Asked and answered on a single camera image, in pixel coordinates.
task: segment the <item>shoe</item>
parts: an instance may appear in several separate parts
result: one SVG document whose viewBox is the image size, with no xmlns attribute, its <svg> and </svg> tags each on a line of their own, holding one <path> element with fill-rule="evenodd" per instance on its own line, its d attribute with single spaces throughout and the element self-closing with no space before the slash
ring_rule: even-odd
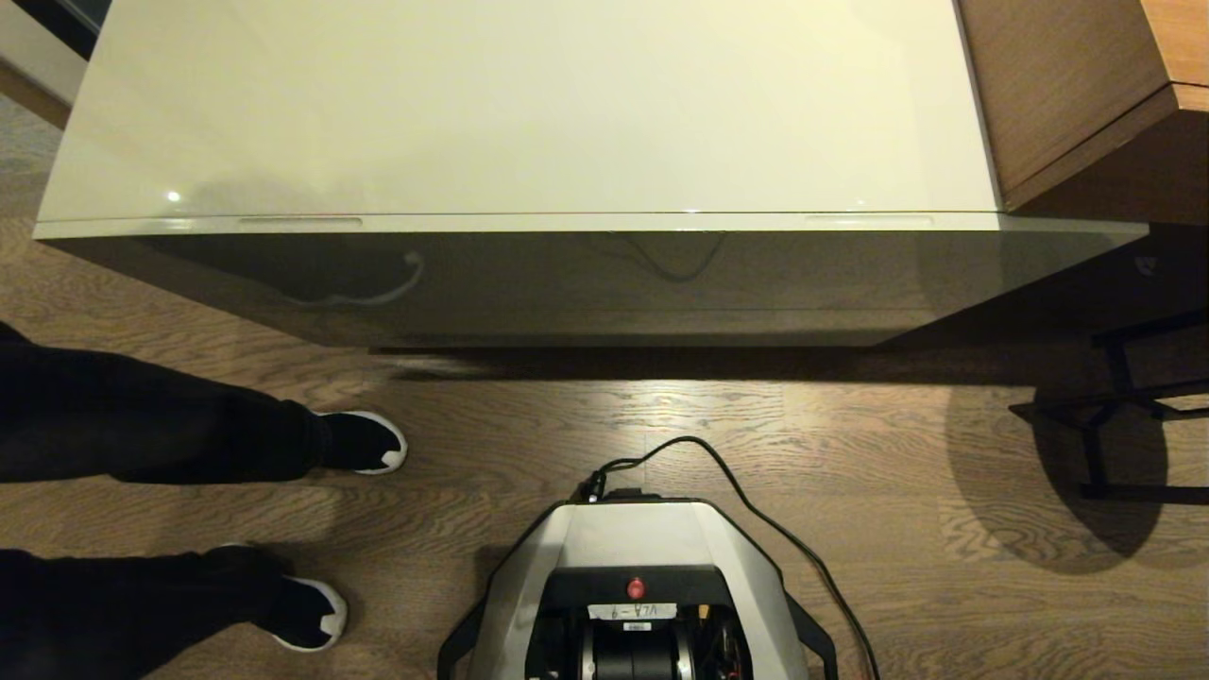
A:
<svg viewBox="0 0 1209 680">
<path fill-rule="evenodd" d="M 403 466 L 407 439 L 389 420 L 370 411 L 318 414 L 331 431 L 323 467 L 386 474 Z"/>
<path fill-rule="evenodd" d="M 322 652 L 335 645 L 348 622 L 345 599 L 320 581 L 282 578 L 273 609 L 253 623 L 296 652 Z"/>
</svg>

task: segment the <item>sticker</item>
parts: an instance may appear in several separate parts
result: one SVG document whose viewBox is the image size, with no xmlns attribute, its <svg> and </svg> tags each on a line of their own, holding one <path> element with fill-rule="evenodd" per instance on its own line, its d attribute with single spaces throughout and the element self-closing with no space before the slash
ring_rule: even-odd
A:
<svg viewBox="0 0 1209 680">
<path fill-rule="evenodd" d="M 676 603 L 626 605 L 588 605 L 588 617 L 597 621 L 635 621 L 641 618 L 676 618 Z"/>
</svg>

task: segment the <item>person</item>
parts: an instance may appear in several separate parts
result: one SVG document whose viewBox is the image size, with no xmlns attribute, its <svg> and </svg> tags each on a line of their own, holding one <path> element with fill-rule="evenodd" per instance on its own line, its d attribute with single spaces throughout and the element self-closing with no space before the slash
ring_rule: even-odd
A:
<svg viewBox="0 0 1209 680">
<path fill-rule="evenodd" d="M 110 474 L 143 484 L 285 482 L 314 467 L 384 474 L 399 428 L 128 357 L 36 345 L 0 323 L 0 482 Z M 248 622 L 320 651 L 348 607 L 245 544 L 206 553 L 42 559 L 0 549 L 0 678 L 140 678 Z"/>
</svg>

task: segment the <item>wooden cabinet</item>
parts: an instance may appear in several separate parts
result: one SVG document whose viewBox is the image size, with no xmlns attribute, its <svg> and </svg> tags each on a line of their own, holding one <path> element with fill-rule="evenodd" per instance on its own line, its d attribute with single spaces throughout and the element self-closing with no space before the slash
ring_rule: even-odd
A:
<svg viewBox="0 0 1209 680">
<path fill-rule="evenodd" d="M 1209 225 L 1209 0 L 960 0 L 1005 208 Z"/>
</svg>

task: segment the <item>power cord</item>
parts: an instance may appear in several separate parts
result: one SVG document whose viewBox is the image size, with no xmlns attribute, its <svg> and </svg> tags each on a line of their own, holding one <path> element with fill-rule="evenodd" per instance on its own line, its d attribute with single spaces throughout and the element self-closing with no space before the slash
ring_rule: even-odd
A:
<svg viewBox="0 0 1209 680">
<path fill-rule="evenodd" d="M 861 645 L 864 647 L 864 656 L 869 661 L 869 672 L 873 674 L 873 680 L 881 680 L 881 673 L 878 670 L 878 659 L 873 655 L 873 645 L 869 642 L 869 636 L 864 634 L 864 628 L 862 628 L 861 622 L 857 621 L 856 613 L 852 612 L 852 607 L 848 606 L 848 600 L 845 600 L 844 595 L 840 594 L 839 586 L 835 584 L 835 580 L 832 577 L 831 571 L 827 569 L 827 564 L 823 561 L 823 558 L 818 557 L 818 553 L 810 549 L 810 546 L 806 546 L 804 542 L 802 542 L 802 540 L 794 536 L 793 532 L 791 532 L 788 529 L 781 526 L 781 524 L 777 523 L 775 519 L 764 514 L 763 511 L 753 506 L 752 502 L 747 500 L 747 494 L 744 492 L 744 488 L 739 484 L 739 480 L 735 478 L 735 474 L 730 472 L 730 468 L 727 466 L 727 462 L 722 460 L 722 455 L 718 454 L 718 451 L 715 450 L 715 448 L 711 446 L 710 443 L 706 442 L 705 439 L 692 436 L 676 437 L 675 439 L 670 439 L 655 446 L 654 449 L 650 450 L 650 453 L 642 456 L 641 459 L 617 459 L 609 461 L 602 465 L 595 472 L 592 472 L 592 474 L 588 478 L 588 480 L 583 485 L 580 485 L 579 492 L 577 495 L 583 500 L 590 500 L 590 501 L 603 499 L 604 482 L 607 480 L 608 474 L 611 472 L 618 472 L 621 469 L 631 469 L 638 467 L 640 465 L 653 459 L 655 454 L 658 454 L 659 451 L 663 451 L 669 446 L 683 443 L 696 444 L 698 446 L 705 449 L 705 453 L 710 454 L 710 457 L 713 459 L 713 462 L 718 463 L 718 467 L 722 468 L 722 473 L 727 476 L 727 479 L 730 482 L 730 485 L 734 486 L 735 494 L 739 495 L 739 500 L 742 501 L 744 507 L 746 507 L 756 517 L 767 521 L 769 526 L 776 529 L 776 531 L 781 534 L 781 536 L 785 536 L 787 541 L 789 541 L 791 543 L 793 543 L 796 548 L 802 551 L 802 554 L 806 555 L 806 558 L 811 561 L 811 564 L 815 565 L 815 569 L 817 569 L 820 576 L 822 576 L 823 583 L 827 584 L 827 590 L 831 592 L 831 595 L 832 598 L 834 598 L 835 604 L 839 606 L 840 611 L 844 612 L 844 617 L 848 618 L 849 626 L 852 627 L 852 630 L 856 633 L 856 636 L 861 639 Z"/>
<path fill-rule="evenodd" d="M 595 234 L 589 234 L 589 238 L 592 238 L 595 236 L 596 236 Z M 618 259 L 618 260 L 625 260 L 627 263 L 634 263 L 634 264 L 638 265 L 640 267 L 647 270 L 648 272 L 658 276 L 659 278 L 661 278 L 661 280 L 664 280 L 664 281 L 666 281 L 669 283 L 689 283 L 690 281 L 696 281 L 696 278 L 699 276 L 701 276 L 702 273 L 705 273 L 705 270 L 710 267 L 710 264 L 713 263 L 713 258 L 717 257 L 718 250 L 722 249 L 723 241 L 727 240 L 727 232 L 718 234 L 717 241 L 713 242 L 713 246 L 710 248 L 710 252 L 705 254 L 705 259 L 701 260 L 701 264 L 699 264 L 692 271 L 687 271 L 687 272 L 681 273 L 681 272 L 671 271 L 670 269 L 667 269 L 664 265 L 659 264 L 655 260 L 655 258 L 653 258 L 650 255 L 650 253 L 648 253 L 647 249 L 642 247 L 642 243 L 640 243 L 638 240 L 635 238 L 632 234 L 617 234 L 617 235 L 613 235 L 613 236 L 617 236 L 618 238 L 620 238 L 621 241 L 624 241 L 626 244 L 629 244 L 631 248 L 634 248 L 634 250 L 638 254 L 638 258 L 634 258 L 632 255 L 627 255 L 627 254 L 623 254 L 623 253 L 613 253 L 613 252 L 598 248 L 598 247 L 594 246 L 590 240 L 588 241 L 588 247 L 590 249 L 595 250 L 596 253 L 598 253 L 601 255 L 604 255 L 607 258 L 614 258 L 614 259 Z"/>
</svg>

